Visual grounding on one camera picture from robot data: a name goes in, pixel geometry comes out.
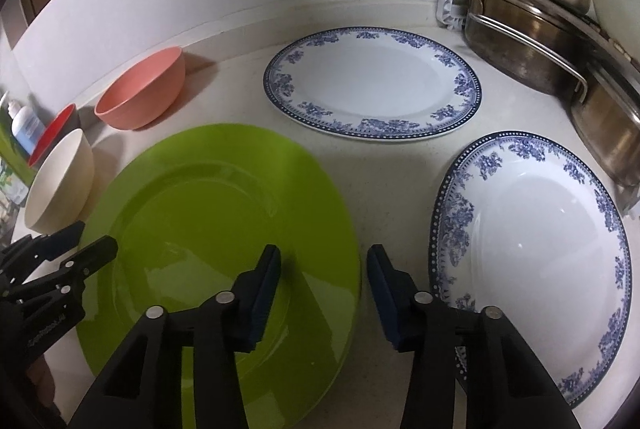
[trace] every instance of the floral pattern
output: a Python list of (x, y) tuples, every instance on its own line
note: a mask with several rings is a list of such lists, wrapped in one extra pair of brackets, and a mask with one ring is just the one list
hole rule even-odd
[[(309, 49), (323, 48), (330, 44), (352, 44), (353, 41), (385, 42), (406, 45), (409, 50), (423, 49), (425, 63), (448, 67), (434, 67), (437, 76), (445, 80), (451, 77), (449, 102), (437, 110), (426, 109), (410, 117), (358, 116), (342, 112), (309, 98), (299, 80), (301, 70), (310, 54)], [(326, 30), (302, 38), (283, 49), (270, 62), (264, 73), (264, 89), (271, 102), (293, 119), (313, 128), (344, 136), (381, 140), (405, 140), (425, 138), (453, 130), (468, 121), (478, 110), (481, 88), (471, 68), (457, 54), (420, 35), (376, 27), (350, 27)]]
[[(466, 189), (469, 182), (486, 181), (504, 165), (504, 154), (516, 155), (523, 160), (552, 163), (580, 186), (593, 190), (594, 210), (602, 216), (606, 232), (615, 235), (620, 252), (612, 255), (611, 282), (620, 291), (622, 304), (610, 315), (604, 334), (594, 341), (599, 358), (586, 361), (568, 376), (556, 377), (559, 390), (567, 402), (576, 405), (600, 382), (620, 347), (630, 307), (631, 274), (630, 255), (626, 234), (620, 216), (608, 193), (590, 169), (571, 152), (554, 142), (523, 132), (501, 132), (488, 135), (467, 148), (452, 164), (442, 183), (431, 222), (430, 245), (431, 289), (450, 305), (461, 309), (475, 309), (476, 298), (465, 291), (465, 281), (458, 280), (461, 262), (469, 251), (476, 209)], [(466, 377), (466, 355), (457, 351), (461, 369)]]

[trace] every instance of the cream bowl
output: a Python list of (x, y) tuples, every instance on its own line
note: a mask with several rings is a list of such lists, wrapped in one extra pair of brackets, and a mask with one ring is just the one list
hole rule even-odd
[(31, 185), (24, 224), (53, 234), (72, 224), (94, 183), (94, 153), (82, 130), (73, 130), (53, 148)]

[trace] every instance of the silver rivet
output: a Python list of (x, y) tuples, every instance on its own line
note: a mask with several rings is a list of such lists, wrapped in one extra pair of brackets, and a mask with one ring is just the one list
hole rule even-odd
[(149, 317), (149, 319), (158, 319), (158, 317), (164, 314), (164, 308), (161, 306), (151, 306), (146, 309), (145, 315)]
[(224, 292), (219, 292), (216, 295), (216, 301), (219, 302), (220, 304), (229, 304), (233, 302), (235, 298), (236, 298), (236, 295), (233, 292), (229, 292), (228, 290), (225, 290)]
[(414, 295), (415, 302), (420, 304), (429, 304), (433, 301), (433, 295), (429, 292), (416, 292)]
[(502, 310), (500, 310), (497, 306), (488, 306), (484, 310), (484, 315), (489, 317), (489, 319), (499, 319), (502, 317)]

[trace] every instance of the blue floral border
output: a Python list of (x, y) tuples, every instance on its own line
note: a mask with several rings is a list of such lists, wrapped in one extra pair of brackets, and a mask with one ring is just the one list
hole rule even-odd
[[(465, 167), (467, 167), (471, 162), (473, 162), (473, 164), (479, 168), (480, 176), (484, 180), (487, 180), (487, 178), (494, 174), (497, 168), (500, 167), (502, 159), (495, 152), (492, 152), (489, 156), (483, 157), (475, 157), (474, 155), (477, 155), (479, 153), (479, 148), (482, 148), (486, 144), (490, 144), (492, 142), (495, 143), (495, 141), (498, 141), (498, 143), (500, 143), (501, 139), (504, 139), (504, 141), (507, 142), (508, 140), (513, 140), (514, 137), (522, 140), (519, 143), (514, 144), (514, 146), (511, 146), (510, 151), (516, 153), (521, 158), (532, 157), (538, 161), (544, 160), (544, 153), (541, 153), (535, 145), (543, 142), (546, 144), (546, 148), (549, 150), (549, 152), (564, 155), (567, 162), (564, 165), (563, 169), (574, 180), (578, 181), (580, 184), (584, 184), (585, 177), (588, 178), (590, 184), (595, 187), (594, 193), (596, 203), (598, 205), (598, 209), (603, 214), (605, 226), (607, 230), (609, 230), (609, 232), (618, 233), (620, 250), (621, 252), (623, 252), (623, 259), (620, 258), (619, 255), (617, 255), (614, 260), (614, 278), (617, 288), (622, 289), (623, 277), (626, 274), (627, 287), (624, 291), (622, 306), (619, 307), (618, 310), (611, 316), (611, 319), (609, 320), (608, 331), (607, 333), (604, 333), (604, 335), (600, 339), (600, 342), (598, 343), (598, 349), (600, 350), (603, 360), (598, 361), (596, 367), (587, 372), (588, 378), (586, 382), (582, 381), (583, 375), (585, 375), (585, 370), (583, 368), (580, 368), (558, 383), (558, 388), (563, 394), (572, 394), (574, 390), (579, 390), (578, 395), (573, 396), (567, 401), (573, 409), (578, 404), (580, 404), (580, 402), (582, 402), (594, 390), (594, 388), (596, 388), (596, 386), (606, 375), (607, 371), (609, 371), (609, 368), (613, 363), (618, 350), (620, 349), (620, 344), (622, 343), (622, 339), (626, 331), (629, 311), (631, 308), (632, 294), (631, 255), (629, 251), (628, 241), (626, 239), (626, 232), (622, 224), (622, 219), (620, 218), (620, 215), (618, 214), (618, 211), (608, 191), (602, 185), (602, 182), (600, 182), (598, 177), (580, 158), (578, 158), (574, 153), (564, 148), (560, 144), (554, 142), (553, 140), (528, 132), (506, 131), (491, 133), (489, 135), (483, 136), (482, 138), (479, 138), (478, 140), (472, 142), (469, 146), (467, 146), (460, 153), (460, 155), (458, 155), (458, 157), (454, 160), (454, 162), (447, 170), (447, 173), (442, 180), (442, 184), (440, 185), (440, 189), (438, 190), (436, 201), (434, 203), (429, 230), (430, 288), (435, 297), (441, 297), (447, 303), (453, 304), (451, 298), (446, 297), (446, 291), (448, 290), (448, 285), (453, 284), (456, 278), (453, 276), (444, 277), (443, 273), (440, 271), (438, 257), (438, 254), (440, 252), (438, 249), (439, 232), (442, 222), (447, 220), (447, 218), (444, 217), (443, 205), (447, 203), (447, 200), (449, 199), (450, 190), (453, 184), (458, 184), (458, 186), (461, 186), (464, 189), (465, 182), (470, 178), (470, 174), (466, 172)], [(467, 220), (471, 221), (473, 219), (474, 206), (469, 203), (468, 200), (462, 197), (462, 195), (460, 195), (458, 198), (453, 196), (453, 199), (454, 206), (456, 208), (454, 214), (457, 216), (457, 219), (459, 219), (462, 223), (465, 223)], [(454, 244), (455, 247), (452, 247), (453, 249), (458, 250), (457, 253), (455, 253), (454, 250), (452, 256), (457, 258), (458, 261), (463, 255), (460, 254), (461, 247), (462, 250), (465, 250), (464, 247), (468, 246), (469, 243), (469, 240), (464, 238), (466, 232), (464, 232), (463, 229), (461, 230), (462, 232), (458, 233), (459, 235), (457, 236), (456, 242)], [(473, 309), (475, 307), (475, 303), (470, 296), (468, 298), (457, 298), (455, 300), (455, 305), (458, 308), (462, 309)], [(456, 349), (456, 361), (457, 366), (460, 369), (460, 376), (458, 378), (463, 389), (466, 390), (466, 367), (463, 362), (463, 360), (466, 360), (465, 356), (465, 348), (461, 347)]]
[[(417, 133), (409, 133), (411, 130), (418, 129), (420, 124), (415, 122), (409, 122), (407, 120), (390, 120), (389, 122), (383, 122), (378, 119), (364, 119), (361, 124), (355, 128), (355, 130), (348, 130), (347, 127), (351, 127), (352, 124), (343, 124), (338, 120), (333, 120), (333, 122), (324, 122), (322, 117), (325, 115), (331, 114), (324, 108), (312, 104), (311, 102), (302, 102), (299, 106), (303, 110), (306, 111), (307, 114), (315, 115), (317, 120), (308, 120), (307, 118), (301, 116), (299, 112), (294, 112), (289, 107), (286, 106), (287, 102), (282, 102), (282, 99), (279, 99), (278, 96), (274, 93), (272, 85), (275, 83), (275, 86), (281, 88), (281, 93), (284, 96), (290, 97), (293, 91), (293, 86), (290, 82), (290, 76), (285, 74), (284, 77), (289, 77), (289, 80), (274, 80), (271, 81), (272, 78), (277, 79), (278, 73), (280, 72), (280, 63), (283, 58), (291, 63), (295, 64), (299, 61), (302, 56), (302, 51), (297, 51), (296, 48), (300, 46), (322, 46), (325, 43), (334, 43), (338, 42), (339, 35), (345, 35), (349, 32), (358, 32), (357, 38), (362, 39), (375, 39), (379, 37), (379, 33), (389, 34), (391, 35), (395, 41), (401, 44), (408, 44), (413, 48), (421, 48), (424, 45), (430, 45), (431, 47), (436, 47), (440, 51), (436, 57), (438, 60), (444, 64), (444, 66), (451, 67), (458, 65), (461, 70), (464, 70), (470, 79), (470, 84), (473, 86), (475, 90), (476, 96), (473, 101), (469, 101), (469, 109), (465, 112), (465, 114), (455, 122), (447, 124), (444, 127), (433, 126), (432, 128), (424, 127), (424, 129)], [(303, 38), (300, 38), (297, 41), (289, 44), (284, 47), (280, 52), (278, 52), (275, 57), (269, 62), (264, 71), (263, 76), (263, 86), (264, 91), (267, 94), (269, 100), (279, 109), (281, 112), (289, 116), (290, 118), (297, 120), (298, 122), (302, 122), (303, 124), (310, 126), (316, 130), (321, 130), (328, 133), (334, 133), (335, 135), (340, 136), (350, 136), (354, 138), (367, 138), (373, 140), (410, 140), (415, 138), (428, 138), (430, 136), (441, 135), (443, 133), (450, 132), (451, 130), (455, 130), (456, 128), (462, 126), (464, 123), (468, 122), (478, 111), (480, 107), (480, 103), (482, 101), (482, 89), (480, 86), (480, 82), (478, 80), (478, 76), (473, 71), (471, 66), (458, 54), (451, 51), (449, 48), (441, 45), (437, 41), (429, 39), (427, 37), (423, 37), (418, 34), (413, 34), (412, 32), (407, 32), (405, 30), (398, 30), (395, 28), (384, 28), (378, 26), (349, 26), (342, 28), (332, 28), (330, 30), (324, 30), (322, 32), (317, 32), (315, 34), (307, 35)], [(447, 116), (449, 110), (442, 109), (438, 110), (438, 117), (433, 117), (435, 119), (440, 120), (440, 117), (444, 118)], [(391, 133), (380, 133), (381, 127), (384, 126), (384, 129), (387, 132)]]

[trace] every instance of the pink bowl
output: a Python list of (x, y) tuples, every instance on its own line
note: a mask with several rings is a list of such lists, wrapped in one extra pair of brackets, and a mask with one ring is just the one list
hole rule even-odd
[(182, 48), (165, 48), (118, 77), (95, 105), (95, 114), (117, 130), (142, 128), (175, 101), (185, 75)]

